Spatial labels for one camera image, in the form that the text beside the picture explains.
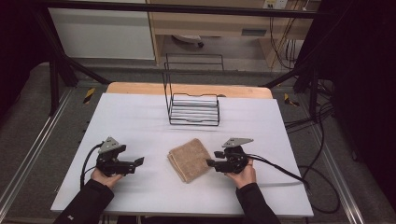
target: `black wire rack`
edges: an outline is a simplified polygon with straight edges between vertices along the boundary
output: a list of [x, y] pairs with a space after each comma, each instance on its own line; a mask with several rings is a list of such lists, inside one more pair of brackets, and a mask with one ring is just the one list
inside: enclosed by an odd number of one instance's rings
[[219, 99], [216, 94], [200, 95], [174, 92], [171, 74], [173, 70], [183, 71], [179, 75], [204, 74], [207, 69], [224, 71], [222, 55], [219, 54], [166, 54], [163, 72], [163, 89], [170, 124], [219, 126]]

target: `beige towel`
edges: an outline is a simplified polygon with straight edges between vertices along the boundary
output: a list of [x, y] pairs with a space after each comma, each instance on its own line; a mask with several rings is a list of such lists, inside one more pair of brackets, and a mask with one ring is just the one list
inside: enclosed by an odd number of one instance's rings
[[201, 141], [196, 138], [170, 150], [168, 159], [181, 180], [186, 183], [190, 183], [210, 168], [206, 164], [206, 160], [210, 160], [210, 155]]

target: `tabletop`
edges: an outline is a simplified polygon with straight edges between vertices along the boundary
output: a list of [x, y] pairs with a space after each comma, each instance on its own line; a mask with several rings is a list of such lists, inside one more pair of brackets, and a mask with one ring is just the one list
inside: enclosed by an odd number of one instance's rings
[[[224, 95], [219, 98], [219, 126], [170, 125], [162, 84], [109, 85], [51, 210], [64, 210], [78, 193], [78, 177], [88, 151], [109, 136], [127, 146], [126, 151], [119, 155], [120, 161], [145, 157], [144, 164], [136, 168], [135, 174], [125, 176], [113, 189], [115, 198], [105, 211], [109, 214], [242, 216], [231, 179], [210, 169], [186, 184], [173, 169], [166, 157], [168, 152], [193, 138], [201, 140], [212, 159], [214, 151], [222, 150], [222, 144], [230, 137], [252, 138], [253, 142], [243, 145], [246, 153], [263, 156], [300, 175], [277, 102], [268, 89], [200, 85], [179, 87], [186, 88], [188, 93], [209, 91]], [[94, 164], [92, 154], [87, 167]], [[313, 216], [301, 182], [262, 162], [255, 162], [255, 168], [264, 198], [279, 217]]]

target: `black cable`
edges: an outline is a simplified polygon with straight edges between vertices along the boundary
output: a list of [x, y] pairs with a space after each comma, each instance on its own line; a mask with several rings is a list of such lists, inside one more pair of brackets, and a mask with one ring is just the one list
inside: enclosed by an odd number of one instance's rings
[[101, 147], [103, 145], [104, 142], [102, 142], [101, 144], [98, 144], [96, 146], [94, 146], [91, 151], [88, 153], [87, 158], [85, 158], [84, 164], [82, 165], [82, 171], [81, 171], [81, 176], [79, 178], [79, 188], [82, 189], [84, 187], [84, 179], [85, 179], [85, 167], [87, 166], [88, 160], [90, 159], [91, 154], [99, 147]]
[[281, 166], [278, 166], [278, 165], [276, 165], [276, 164], [273, 164], [273, 163], [271, 163], [270, 161], [266, 160], [265, 158], [263, 158], [263, 157], [261, 157], [261, 156], [257, 156], [257, 155], [253, 155], [253, 154], [247, 154], [247, 157], [250, 158], [250, 159], [253, 159], [253, 160], [256, 160], [256, 161], [262, 161], [262, 162], [265, 162], [265, 163], [267, 163], [267, 164], [269, 164], [269, 165], [274, 166], [277, 170], [279, 170], [279, 171], [282, 172], [283, 174], [288, 175], [288, 176], [291, 176], [291, 177], [293, 177], [294, 179], [300, 180], [301, 182], [303, 182], [303, 184], [306, 186], [307, 189], [310, 189], [309, 183], [308, 183], [306, 180], [304, 180], [303, 178], [301, 178], [301, 177], [299, 177], [299, 176], [297, 176], [297, 175], [295, 175], [295, 174], [293, 174], [293, 173], [291, 173], [291, 172], [285, 170], [285, 169], [282, 168]]
[[289, 56], [289, 67], [291, 68], [291, 55], [292, 55], [292, 53], [293, 53], [293, 43], [292, 43], [293, 41], [291, 40], [291, 50], [290, 50], [290, 56]]
[[297, 40], [292, 40], [292, 42], [291, 43], [293, 43], [293, 45], [292, 45], [292, 49], [293, 49], [293, 59], [292, 59], [292, 61], [293, 61], [293, 67], [294, 67], [294, 65], [296, 64], [296, 61], [297, 61], [297, 59], [296, 59], [296, 43], [297, 43]]
[[[309, 171], [314, 171], [315, 173], [317, 173], [318, 175], [320, 175], [332, 188], [332, 190], [335, 192], [335, 196], [337, 198], [337, 205], [335, 206], [335, 208], [333, 210], [327, 211], [327, 210], [323, 210], [320, 209], [316, 206], [314, 206], [313, 204], [311, 204], [312, 208], [316, 209], [317, 211], [324, 213], [324, 214], [333, 214], [335, 212], [338, 211], [338, 209], [340, 208], [341, 205], [341, 200], [340, 200], [340, 196], [338, 194], [337, 189], [335, 188], [334, 184], [328, 179], [326, 178], [326, 176], [324, 176], [324, 174], [322, 174], [320, 171], [318, 171], [317, 169], [313, 168], [314, 164], [316, 163], [316, 161], [318, 160], [318, 157], [320, 156], [321, 152], [323, 151], [323, 147], [324, 147], [324, 128], [323, 128], [323, 123], [322, 121], [325, 120], [328, 116], [330, 116], [330, 114], [333, 112], [333, 108], [332, 105], [329, 106], [331, 103], [328, 102], [326, 104], [324, 104], [323, 106], [320, 107], [319, 112], [317, 113], [318, 116], [318, 124], [319, 124], [319, 128], [321, 131], [321, 139], [320, 139], [320, 147], [319, 147], [319, 151], [316, 154], [315, 158], [310, 162], [310, 164], [308, 166], [305, 165], [299, 165], [299, 168], [305, 168], [305, 172], [302, 175], [302, 178], [305, 179], [306, 175], [308, 174]], [[294, 121], [294, 122], [290, 122], [290, 124], [297, 124], [297, 125], [301, 125], [302, 123], [306, 123], [307, 121], [312, 121], [311, 118], [309, 119], [302, 119], [302, 120], [298, 120], [298, 121]]]
[[321, 131], [321, 138], [320, 138], [320, 147], [319, 147], [319, 151], [317, 153], [317, 155], [315, 156], [315, 158], [311, 161], [311, 163], [308, 165], [308, 168], [305, 170], [305, 173], [303, 174], [303, 178], [305, 178], [305, 176], [308, 174], [308, 172], [311, 170], [311, 168], [313, 167], [313, 165], [315, 164], [315, 162], [317, 162], [321, 152], [323, 151], [323, 146], [324, 146], [324, 128], [323, 128], [323, 123], [321, 120], [321, 111], [324, 108], [326, 104], [324, 104], [323, 106], [320, 107], [319, 113], [318, 113], [318, 123], [319, 123], [319, 128]]
[[[334, 111], [333, 108], [331, 108], [331, 109], [329, 109], [328, 111], [326, 111], [326, 113], [324, 113], [323, 115], [321, 115], [321, 117], [320, 117], [320, 118], [321, 118], [321, 121], [325, 120], [327, 117], [329, 117], [330, 115], [332, 115], [332, 114], [333, 114], [333, 111]], [[291, 129], [294, 129], [294, 128], [303, 126], [303, 125], [305, 125], [305, 124], [307, 124], [307, 123], [308, 123], [308, 125], [306, 125], [305, 127], [290, 132]], [[289, 123], [289, 124], [285, 125], [285, 128], [286, 128], [286, 130], [288, 131], [288, 133], [295, 133], [295, 132], [300, 131], [300, 130], [302, 130], [302, 129], [304, 129], [304, 128], [307, 128], [307, 127], [310, 127], [310, 126], [314, 126], [314, 125], [317, 125], [317, 124], [318, 124], [318, 123], [315, 122], [315, 121], [312, 120], [312, 119], [301, 119], [301, 120], [296, 120], [296, 121], [293, 122], [293, 123]]]
[[354, 4], [355, 0], [349, 0], [349, 2], [346, 4], [345, 7], [343, 7], [343, 11], [341, 12], [341, 15], [339, 18], [337, 18], [337, 21], [334, 23], [329, 31], [322, 36], [322, 38], [318, 41], [318, 43], [308, 52], [305, 54], [305, 56], [301, 59], [299, 58], [298, 62], [296, 62], [296, 67], [293, 68], [292, 71], [289, 73], [285, 74], [282, 77], [278, 77], [276, 80], [273, 80], [265, 85], [260, 85], [259, 87], [268, 87], [272, 88], [276, 86], [277, 84], [289, 79], [290, 77], [295, 77], [295, 76], [301, 76], [300, 73], [310, 73], [312, 70], [315, 70], [318, 68], [319, 63], [321, 63], [321, 60], [318, 60], [322, 57], [323, 53], [326, 53], [327, 50], [325, 50], [328, 46], [330, 46], [329, 42], [331, 42], [333, 38], [333, 33], [334, 30], [336, 30], [340, 23], [341, 20], [345, 17], [347, 12], [351, 9], [351, 6]]
[[314, 126], [314, 125], [316, 125], [316, 124], [308, 124], [308, 125], [304, 126], [303, 128], [299, 128], [299, 129], [293, 130], [293, 131], [291, 131], [291, 132], [288, 132], [288, 134], [299, 132], [300, 130], [303, 130], [303, 129], [312, 127], [312, 126]]
[[90, 170], [94, 169], [96, 166], [91, 167], [90, 169], [88, 169], [87, 171], [85, 171], [84, 175], [87, 174]]
[[288, 40], [288, 44], [286, 44], [286, 50], [285, 50], [286, 60], [289, 60], [289, 44], [290, 44], [290, 40]]
[[274, 166], [277, 170], [279, 170], [279, 171], [282, 172], [283, 174], [288, 175], [288, 176], [290, 176], [290, 177], [293, 177], [294, 179], [297, 179], [297, 180], [303, 182], [303, 184], [305, 185], [306, 189], [309, 190], [309, 188], [310, 188], [309, 183], [308, 183], [306, 180], [304, 180], [303, 178], [301, 178], [301, 177], [299, 177], [299, 176], [297, 176], [297, 175], [295, 175], [295, 174], [293, 174], [293, 173], [291, 173], [291, 172], [285, 170], [285, 169], [282, 168], [281, 166], [278, 166], [278, 165], [276, 165], [276, 164], [271, 163], [270, 161], [266, 160], [265, 158], [263, 158], [263, 157], [261, 157], [261, 156], [254, 155], [254, 154], [235, 153], [235, 152], [227, 152], [227, 153], [224, 153], [224, 156], [236, 156], [236, 157], [245, 157], [245, 156], [246, 156], [247, 158], [253, 159], [253, 160], [255, 160], [255, 161], [262, 161], [262, 162], [264, 162], [264, 163], [267, 163], [267, 164], [269, 164], [269, 165]]
[[[297, 8], [299, 2], [300, 2], [300, 0], [297, 0], [297, 1], [296, 1], [296, 3], [294, 4], [293, 10], [295, 10], [295, 9]], [[270, 36], [271, 36], [270, 42], [271, 42], [271, 45], [272, 45], [272, 47], [273, 47], [274, 52], [276, 53], [277, 60], [279, 61], [279, 63], [280, 63], [281, 66], [283, 66], [283, 67], [285, 67], [285, 68], [291, 70], [291, 69], [293, 69], [293, 68], [291, 67], [291, 65], [286, 66], [286, 65], [283, 63], [283, 60], [282, 60], [282, 57], [281, 57], [281, 53], [279, 53], [278, 48], [276, 47], [276, 43], [275, 43], [275, 40], [274, 40], [274, 37], [273, 37], [274, 17], [270, 17], [269, 19], [270, 19]], [[278, 45], [279, 47], [282, 47], [282, 46], [283, 46], [282, 42], [283, 42], [283, 40], [284, 40], [285, 38], [287, 38], [287, 35], [288, 35], [288, 33], [289, 33], [289, 31], [290, 31], [292, 25], [294, 24], [294, 21], [295, 21], [295, 20], [296, 20], [296, 18], [293, 18], [293, 19], [290, 18], [290, 19], [288, 20], [288, 23], [286, 24], [286, 30], [285, 30], [285, 32], [283, 33], [283, 35], [282, 35], [282, 37], [281, 37], [281, 39], [280, 39], [280, 42], [279, 42], [280, 44]], [[286, 59], [288, 59], [288, 47], [286, 48]]]
[[340, 209], [341, 199], [340, 199], [340, 194], [338, 193], [338, 191], [335, 188], [334, 184], [328, 178], [326, 178], [326, 176], [324, 176], [324, 174], [322, 174], [319, 170], [317, 170], [317, 169], [315, 169], [313, 167], [308, 167], [308, 166], [303, 166], [303, 165], [300, 165], [298, 167], [299, 168], [306, 168], [306, 169], [309, 168], [310, 170], [312, 170], [315, 173], [317, 173], [318, 175], [320, 175], [330, 185], [330, 187], [332, 188], [332, 190], [335, 193], [335, 197], [337, 198], [337, 205], [335, 206], [335, 208], [333, 210], [326, 211], [326, 210], [320, 209], [320, 208], [314, 206], [313, 204], [311, 204], [312, 208], [314, 208], [315, 210], [317, 210], [317, 211], [319, 211], [321, 213], [324, 213], [324, 214], [334, 214], [334, 213], [336, 213], [338, 211], [338, 209]]

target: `black sleeve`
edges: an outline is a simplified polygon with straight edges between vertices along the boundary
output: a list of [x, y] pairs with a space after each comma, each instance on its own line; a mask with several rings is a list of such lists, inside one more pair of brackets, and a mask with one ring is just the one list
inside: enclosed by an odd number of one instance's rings
[[54, 223], [98, 223], [113, 198], [110, 188], [90, 179]]
[[280, 224], [256, 183], [237, 189], [236, 197], [245, 213], [244, 224]]

